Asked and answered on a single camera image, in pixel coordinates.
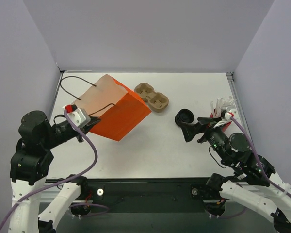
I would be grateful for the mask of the orange paper bag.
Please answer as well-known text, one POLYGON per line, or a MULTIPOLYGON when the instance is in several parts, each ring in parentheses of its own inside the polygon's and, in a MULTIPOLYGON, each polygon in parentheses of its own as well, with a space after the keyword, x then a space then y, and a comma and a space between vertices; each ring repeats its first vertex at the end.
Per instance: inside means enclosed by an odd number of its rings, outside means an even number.
POLYGON ((72 102, 100 122, 90 132, 108 139, 120 141, 151 113, 151 109, 132 90, 112 76, 105 74, 96 83, 79 78, 90 87, 79 97, 75 87, 60 87, 75 98, 72 102))

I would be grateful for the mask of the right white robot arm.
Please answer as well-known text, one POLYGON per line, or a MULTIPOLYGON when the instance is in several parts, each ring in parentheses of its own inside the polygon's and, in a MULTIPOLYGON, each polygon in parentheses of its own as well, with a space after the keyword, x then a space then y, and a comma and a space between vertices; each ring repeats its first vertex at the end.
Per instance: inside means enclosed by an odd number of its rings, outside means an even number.
POLYGON ((199 117, 196 124, 187 118, 175 118, 186 142, 202 134, 197 142, 208 142, 220 157, 220 163, 234 171, 232 176, 213 173, 209 177, 201 196, 221 199, 205 209, 212 216, 221 217, 226 200, 232 200, 266 218, 277 232, 291 233, 290 185, 280 178, 264 157, 257 154, 243 127, 240 127, 241 132, 226 136, 222 127, 230 122, 237 122, 231 112, 220 118, 199 117))

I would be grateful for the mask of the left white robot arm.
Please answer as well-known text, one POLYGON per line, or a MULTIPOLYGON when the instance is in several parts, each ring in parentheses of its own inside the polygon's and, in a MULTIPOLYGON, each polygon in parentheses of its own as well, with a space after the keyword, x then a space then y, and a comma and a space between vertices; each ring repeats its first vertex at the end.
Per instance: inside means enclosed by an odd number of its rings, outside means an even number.
POLYGON ((65 113, 65 121, 51 125, 46 114, 36 110, 27 113, 18 129, 21 138, 11 159, 12 208, 7 214, 10 233, 54 233, 76 199, 89 195, 84 172, 60 180, 62 189, 49 206, 39 213, 42 191, 50 164, 54 158, 51 150, 72 138, 86 140, 86 134, 101 120, 76 108, 65 113))

